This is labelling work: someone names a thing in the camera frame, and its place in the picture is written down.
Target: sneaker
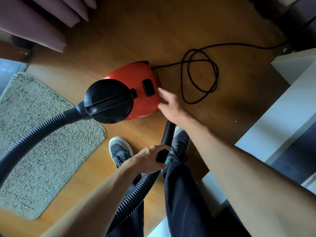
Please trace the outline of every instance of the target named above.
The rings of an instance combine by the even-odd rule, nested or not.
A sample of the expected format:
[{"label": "sneaker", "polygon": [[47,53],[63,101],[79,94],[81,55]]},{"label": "sneaker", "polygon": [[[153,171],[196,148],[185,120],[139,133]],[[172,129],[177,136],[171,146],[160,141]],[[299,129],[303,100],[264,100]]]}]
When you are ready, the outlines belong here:
[{"label": "sneaker", "polygon": [[173,134],[173,140],[171,144],[171,151],[169,152],[165,164],[170,161],[186,162],[186,151],[189,148],[191,140],[188,134],[180,126],[176,126]]},{"label": "sneaker", "polygon": [[113,137],[109,142],[109,151],[117,168],[133,156],[129,143],[121,137]]}]

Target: curtain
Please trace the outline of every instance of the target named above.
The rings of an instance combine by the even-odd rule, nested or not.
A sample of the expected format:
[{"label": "curtain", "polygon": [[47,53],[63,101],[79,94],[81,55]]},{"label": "curtain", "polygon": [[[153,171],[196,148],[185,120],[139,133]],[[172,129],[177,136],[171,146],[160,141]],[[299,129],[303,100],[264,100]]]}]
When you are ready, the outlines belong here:
[{"label": "curtain", "polygon": [[[95,0],[33,1],[69,27],[80,22],[79,16],[89,20],[86,6],[97,8]],[[0,0],[0,29],[59,52],[66,46],[62,33],[22,0]]]}]

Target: person's left hand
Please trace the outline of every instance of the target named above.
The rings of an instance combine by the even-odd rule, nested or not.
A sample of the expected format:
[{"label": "person's left hand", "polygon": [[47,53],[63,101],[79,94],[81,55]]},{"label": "person's left hand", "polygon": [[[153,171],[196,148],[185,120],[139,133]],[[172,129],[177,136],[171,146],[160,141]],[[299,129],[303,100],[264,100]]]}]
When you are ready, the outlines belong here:
[{"label": "person's left hand", "polygon": [[162,170],[167,167],[165,163],[159,163],[156,161],[156,155],[159,151],[171,148],[168,145],[155,145],[152,147],[145,147],[138,154],[129,158],[123,163],[136,170],[137,173],[151,174],[157,170]]}]

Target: wooden floor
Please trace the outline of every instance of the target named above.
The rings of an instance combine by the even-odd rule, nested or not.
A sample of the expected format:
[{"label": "wooden floor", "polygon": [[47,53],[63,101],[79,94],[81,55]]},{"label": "wooden floor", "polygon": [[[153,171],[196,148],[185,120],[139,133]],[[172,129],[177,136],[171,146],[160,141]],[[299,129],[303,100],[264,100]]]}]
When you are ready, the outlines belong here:
[{"label": "wooden floor", "polygon": [[[263,20],[247,0],[100,0],[90,21],[66,31],[64,53],[37,46],[27,72],[77,104],[87,88],[115,68],[149,60],[151,66],[178,62],[190,48],[222,42],[262,46],[283,36]],[[200,121],[234,144],[288,88],[269,64],[280,50],[217,47],[206,51],[219,66],[219,86],[201,103],[185,105]],[[165,89],[180,95],[180,66],[160,69]],[[214,81],[206,63],[192,65],[193,79],[208,89]],[[201,97],[184,77],[187,99]],[[39,236],[82,197],[116,170],[108,141],[124,137],[134,152],[160,143],[166,119],[148,117],[104,125],[104,143],[79,168],[43,215],[33,221],[0,210],[5,236]],[[196,180],[208,171],[194,147],[188,165]],[[160,178],[145,199],[145,236],[165,217],[164,184]]]}]

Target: vacuum button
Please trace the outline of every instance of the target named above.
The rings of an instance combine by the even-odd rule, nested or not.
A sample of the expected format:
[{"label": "vacuum button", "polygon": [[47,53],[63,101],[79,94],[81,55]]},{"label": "vacuum button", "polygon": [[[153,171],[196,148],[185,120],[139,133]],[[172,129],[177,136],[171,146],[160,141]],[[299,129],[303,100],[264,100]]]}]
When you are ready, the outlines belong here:
[{"label": "vacuum button", "polygon": [[143,85],[146,96],[155,95],[155,88],[154,88],[154,85],[153,85],[151,79],[143,80],[142,85]]}]

